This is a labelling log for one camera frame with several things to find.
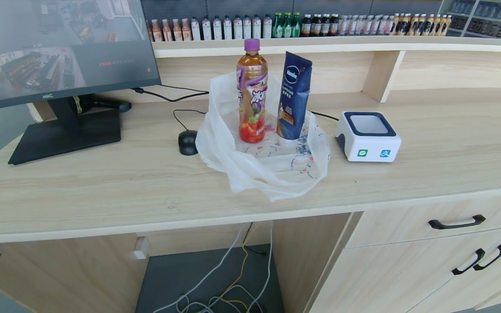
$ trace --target purple bottle cap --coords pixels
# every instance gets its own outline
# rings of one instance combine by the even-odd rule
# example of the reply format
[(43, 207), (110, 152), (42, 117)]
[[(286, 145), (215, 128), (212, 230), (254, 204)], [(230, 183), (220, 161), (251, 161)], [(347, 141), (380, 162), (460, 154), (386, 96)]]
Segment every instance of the purple bottle cap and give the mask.
[(258, 51), (260, 50), (260, 39), (250, 38), (245, 39), (245, 51)]

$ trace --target white plastic bag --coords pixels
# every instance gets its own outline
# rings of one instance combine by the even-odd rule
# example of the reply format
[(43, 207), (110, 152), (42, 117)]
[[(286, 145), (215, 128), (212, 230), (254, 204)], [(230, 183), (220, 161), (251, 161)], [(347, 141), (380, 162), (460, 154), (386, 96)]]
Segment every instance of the white plastic bag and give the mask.
[(233, 192), (262, 190), (273, 202), (304, 195), (328, 173), (330, 144), (307, 111), (300, 139), (278, 144), (277, 109), (281, 83), (268, 77), (266, 135), (260, 143), (239, 137), (239, 99), (235, 72), (210, 82), (208, 113), (197, 135), (197, 150), (211, 168), (225, 172)]

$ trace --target security camera footage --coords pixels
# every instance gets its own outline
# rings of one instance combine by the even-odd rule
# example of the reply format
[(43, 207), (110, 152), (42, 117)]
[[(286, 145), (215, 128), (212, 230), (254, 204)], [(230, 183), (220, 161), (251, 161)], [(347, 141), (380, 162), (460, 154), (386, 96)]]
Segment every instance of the security camera footage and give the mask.
[(0, 0), (0, 107), (157, 79), (140, 0)]

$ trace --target blue tube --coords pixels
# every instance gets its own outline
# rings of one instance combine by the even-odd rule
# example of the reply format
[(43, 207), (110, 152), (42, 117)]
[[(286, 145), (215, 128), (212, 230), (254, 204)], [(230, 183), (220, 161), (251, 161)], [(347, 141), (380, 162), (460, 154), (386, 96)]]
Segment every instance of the blue tube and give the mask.
[(284, 79), (278, 107), (277, 133), (287, 140), (301, 136), (311, 91), (312, 62), (286, 52)]

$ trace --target black handle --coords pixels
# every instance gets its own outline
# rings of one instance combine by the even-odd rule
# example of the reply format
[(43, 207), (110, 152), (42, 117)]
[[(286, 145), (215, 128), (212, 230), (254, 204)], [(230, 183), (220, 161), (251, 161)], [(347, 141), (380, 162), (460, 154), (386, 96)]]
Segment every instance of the black handle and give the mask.
[(458, 270), (457, 268), (453, 269), (451, 272), (454, 274), (454, 275), (461, 275), (465, 272), (467, 272), (468, 269), (470, 269), (471, 267), (475, 266), (475, 264), (477, 264), (483, 257), (484, 257), (484, 250), (482, 250), (481, 248), (479, 248), (477, 251), (475, 251), (475, 253), (477, 254), (477, 259), (475, 260), (475, 262), (471, 263), (471, 265), (469, 265), (466, 269), (464, 269), (463, 271), (460, 271)]
[(487, 267), (489, 267), (492, 263), (494, 263), (497, 259), (501, 258), (501, 245), (498, 246), (498, 251), (500, 251), (499, 255), (497, 257), (495, 257), (489, 264), (485, 265), (485, 266), (480, 266), (480, 265), (475, 265), (473, 266), (473, 269), (475, 271), (482, 271), (483, 269), (486, 269)]
[(462, 227), (480, 225), (486, 220), (486, 218), (480, 214), (473, 216), (473, 219), (475, 220), (475, 222), (469, 223), (469, 224), (444, 225), (439, 220), (429, 220), (428, 224), (430, 224), (430, 226), (432, 228), (434, 228), (435, 230), (451, 230), (452, 228), (462, 228)]

